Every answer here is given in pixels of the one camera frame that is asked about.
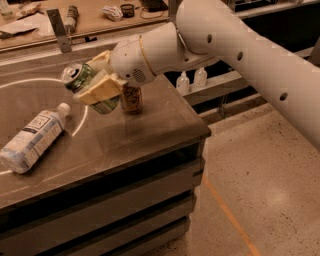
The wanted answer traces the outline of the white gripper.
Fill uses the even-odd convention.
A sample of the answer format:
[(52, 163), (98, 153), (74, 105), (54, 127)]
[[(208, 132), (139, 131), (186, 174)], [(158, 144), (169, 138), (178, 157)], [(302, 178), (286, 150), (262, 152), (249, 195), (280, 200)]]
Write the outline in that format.
[(109, 50), (105, 50), (86, 64), (95, 76), (77, 73), (75, 78), (79, 80), (79, 90), (73, 96), (84, 105), (114, 98), (121, 94), (125, 85), (141, 87), (156, 77), (145, 58), (140, 35), (119, 42), (111, 55)]

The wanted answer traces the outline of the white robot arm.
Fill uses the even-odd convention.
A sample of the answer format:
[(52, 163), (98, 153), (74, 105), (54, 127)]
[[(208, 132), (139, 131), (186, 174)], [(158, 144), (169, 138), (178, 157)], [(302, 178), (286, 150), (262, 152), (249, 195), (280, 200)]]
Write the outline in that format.
[(251, 30), (221, 0), (183, 0), (175, 22), (97, 55), (89, 65), (98, 76), (76, 99), (98, 103), (118, 96), (124, 84), (140, 87), (215, 60), (235, 69), (320, 148), (320, 68)]

